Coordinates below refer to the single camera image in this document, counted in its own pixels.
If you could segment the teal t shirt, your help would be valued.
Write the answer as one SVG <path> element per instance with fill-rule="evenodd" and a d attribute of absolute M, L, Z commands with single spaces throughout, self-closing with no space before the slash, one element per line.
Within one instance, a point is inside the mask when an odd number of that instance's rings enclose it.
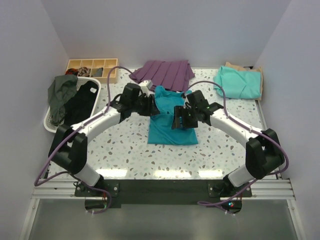
<path fill-rule="evenodd" d="M 147 143 L 174 146 L 197 145 L 198 139 L 193 128 L 172 129 L 174 107 L 183 106 L 185 102 L 182 93 L 168 91 L 163 86 L 157 86 L 154 96 L 159 114 L 150 117 Z"/>

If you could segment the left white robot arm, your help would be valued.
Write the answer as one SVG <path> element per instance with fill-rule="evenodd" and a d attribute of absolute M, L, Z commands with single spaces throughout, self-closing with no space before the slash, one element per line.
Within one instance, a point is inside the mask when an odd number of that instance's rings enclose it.
<path fill-rule="evenodd" d="M 139 84 L 128 83 L 123 92 L 97 114 L 72 126 L 59 126 L 49 151 L 49 160 L 86 186 L 86 191 L 92 196 L 107 191 L 104 177 L 87 162 L 88 144 L 108 128 L 129 118 L 132 113 L 144 117 L 158 115 L 160 112 L 155 96 L 150 93 L 152 85 L 151 80 Z"/>

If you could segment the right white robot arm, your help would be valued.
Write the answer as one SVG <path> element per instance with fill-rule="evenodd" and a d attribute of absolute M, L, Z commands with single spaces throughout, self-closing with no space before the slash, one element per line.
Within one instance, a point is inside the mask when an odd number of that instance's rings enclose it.
<path fill-rule="evenodd" d="M 202 122 L 235 139 L 245 149 L 245 163 L 228 173 L 219 190 L 233 197 L 241 186 L 261 180 L 285 163 L 277 133 L 272 129 L 253 127 L 227 112 L 217 102 L 209 103 L 197 90 L 185 95 L 183 105 L 173 108 L 172 129 L 193 129 Z"/>

